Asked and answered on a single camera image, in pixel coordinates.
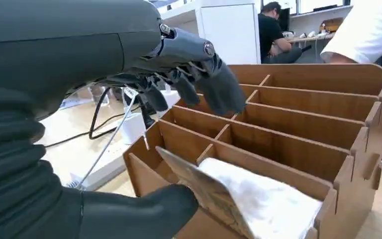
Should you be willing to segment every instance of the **metal screw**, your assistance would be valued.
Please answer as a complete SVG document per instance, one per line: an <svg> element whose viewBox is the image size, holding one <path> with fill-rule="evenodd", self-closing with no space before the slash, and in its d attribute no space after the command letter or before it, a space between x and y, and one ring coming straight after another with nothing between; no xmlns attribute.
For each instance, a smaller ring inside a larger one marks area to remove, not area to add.
<svg viewBox="0 0 382 239"><path fill-rule="evenodd" d="M162 33L169 35L171 33L171 28L167 26L166 24L160 24L160 30Z"/></svg>
<svg viewBox="0 0 382 239"><path fill-rule="evenodd" d="M214 56L215 51L214 51L213 43L209 41L204 43L204 51L206 52L207 55Z"/></svg>

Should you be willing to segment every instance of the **robotic arm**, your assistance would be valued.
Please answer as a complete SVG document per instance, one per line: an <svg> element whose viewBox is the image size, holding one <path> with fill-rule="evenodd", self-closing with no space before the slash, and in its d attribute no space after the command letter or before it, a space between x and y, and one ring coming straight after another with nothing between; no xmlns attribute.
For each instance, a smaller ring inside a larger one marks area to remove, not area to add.
<svg viewBox="0 0 382 239"><path fill-rule="evenodd" d="M41 158L38 121L88 84L129 85L157 110L164 80L218 114L245 98L213 45L161 24L142 0L0 0L0 239L170 239L198 202L185 186L143 198L61 186Z"/></svg>

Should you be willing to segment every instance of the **man in black shirt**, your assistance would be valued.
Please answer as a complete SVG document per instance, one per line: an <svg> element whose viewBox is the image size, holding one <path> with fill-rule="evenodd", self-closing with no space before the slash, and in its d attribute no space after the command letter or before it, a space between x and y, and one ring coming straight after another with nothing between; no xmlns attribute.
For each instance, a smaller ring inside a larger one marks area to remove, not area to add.
<svg viewBox="0 0 382 239"><path fill-rule="evenodd" d="M302 54L301 48L292 47L282 34L278 22L281 9L280 4L274 1L263 6L258 15L261 63L263 64L294 63ZM280 48L282 53L278 53L276 47Z"/></svg>

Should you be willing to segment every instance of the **person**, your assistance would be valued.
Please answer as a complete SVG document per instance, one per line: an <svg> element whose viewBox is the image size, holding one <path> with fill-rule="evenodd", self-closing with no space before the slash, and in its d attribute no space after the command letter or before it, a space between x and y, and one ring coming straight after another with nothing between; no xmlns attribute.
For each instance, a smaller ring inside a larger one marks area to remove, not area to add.
<svg viewBox="0 0 382 239"><path fill-rule="evenodd" d="M374 63L382 56L382 0L359 3L320 54L326 63Z"/></svg>
<svg viewBox="0 0 382 239"><path fill-rule="evenodd" d="M292 45L284 38L278 19L282 7L277 2L264 5L258 14L258 26L260 35L260 51L262 64L290 64L294 63L302 54L299 47Z"/></svg>

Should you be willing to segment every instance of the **bottle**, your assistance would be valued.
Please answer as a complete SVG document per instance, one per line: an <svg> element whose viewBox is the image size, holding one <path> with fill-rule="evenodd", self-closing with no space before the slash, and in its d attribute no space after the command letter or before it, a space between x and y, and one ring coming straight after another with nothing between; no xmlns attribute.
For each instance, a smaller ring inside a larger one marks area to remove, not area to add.
<svg viewBox="0 0 382 239"><path fill-rule="evenodd" d="M93 101L95 104L97 104L100 100L101 95L105 91L105 87L99 87L99 86L90 86L89 91L93 96ZM109 105L109 97L107 94L104 96L104 99L101 103L101 106L107 106Z"/></svg>

